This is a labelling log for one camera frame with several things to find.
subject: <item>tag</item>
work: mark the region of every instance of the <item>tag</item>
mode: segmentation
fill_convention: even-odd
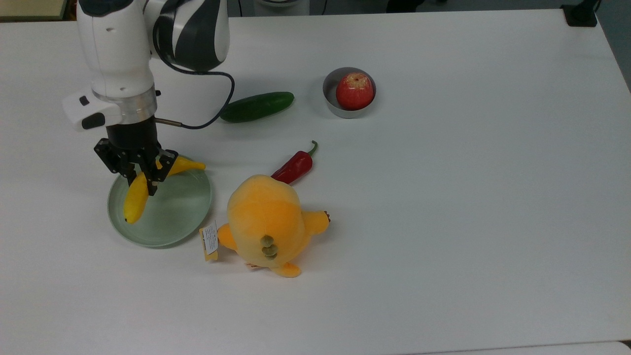
[[[250,263],[245,263],[245,267],[247,267],[248,270],[257,270],[263,267],[260,267],[259,265],[254,265],[254,264],[250,264]]]
[[[219,248],[219,239],[217,238],[217,221],[205,228],[199,230],[199,235],[204,246],[204,258],[206,261],[217,260],[217,248]]]

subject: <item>black cable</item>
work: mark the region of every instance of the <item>black cable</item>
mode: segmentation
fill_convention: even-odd
[[[186,70],[186,69],[181,69],[178,68],[176,66],[174,66],[173,64],[171,64],[171,62],[169,62],[167,60],[167,58],[165,57],[165,55],[162,53],[162,51],[160,50],[160,46],[158,45],[158,26],[157,24],[153,26],[153,46],[156,49],[156,53],[158,53],[158,56],[160,57],[160,59],[164,62],[164,64],[166,64],[169,68],[179,72],[179,73],[183,73],[183,74],[189,74],[189,75],[221,75],[221,76],[225,76],[228,79],[230,79],[230,93],[228,94],[228,98],[226,99],[226,102],[223,104],[223,106],[221,107],[221,109],[219,110],[219,112],[217,112],[217,114],[211,118],[208,122],[201,124],[199,126],[189,126],[187,124],[184,123],[180,123],[180,127],[182,128],[186,128],[186,129],[202,129],[205,127],[208,127],[211,123],[215,122],[220,114],[223,112],[223,110],[226,108],[226,106],[228,106],[228,104],[230,103],[230,99],[232,99],[232,94],[234,94],[235,92],[235,80],[232,77],[232,75],[228,74],[228,73],[224,73],[222,71],[192,71],[192,70]]]

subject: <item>green cucumber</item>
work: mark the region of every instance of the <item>green cucumber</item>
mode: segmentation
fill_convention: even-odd
[[[268,92],[231,102],[220,117],[230,123],[250,122],[277,114],[290,107],[291,92]]]

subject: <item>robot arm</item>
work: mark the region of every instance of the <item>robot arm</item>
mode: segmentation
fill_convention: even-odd
[[[158,142],[149,60],[194,72],[221,64],[229,43],[226,0],[79,0],[77,23],[91,83],[64,99],[64,111],[78,131],[105,126],[98,156],[129,184],[138,164],[153,195],[177,152]]]

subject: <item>metal bowl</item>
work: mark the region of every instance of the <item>metal bowl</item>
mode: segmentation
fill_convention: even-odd
[[[368,108],[372,106],[372,104],[375,102],[375,99],[372,99],[372,101],[368,104],[368,106],[364,107],[363,109],[352,110],[352,111],[345,110],[339,105],[338,100],[335,96],[335,91],[338,88],[338,83],[347,74],[356,73],[356,72],[363,73],[364,75],[368,77],[368,79],[372,83],[372,87],[375,90],[375,96],[377,96],[377,85],[375,84],[375,81],[372,79],[372,77],[365,71],[358,68],[353,68],[350,66],[335,69],[330,74],[328,74],[326,78],[324,79],[324,83],[322,84],[322,93],[324,94],[326,105],[329,107],[329,110],[331,110],[331,112],[333,112],[333,114],[335,114],[336,116],[339,116],[342,118],[358,118],[364,112],[366,112],[366,110],[368,110]]]

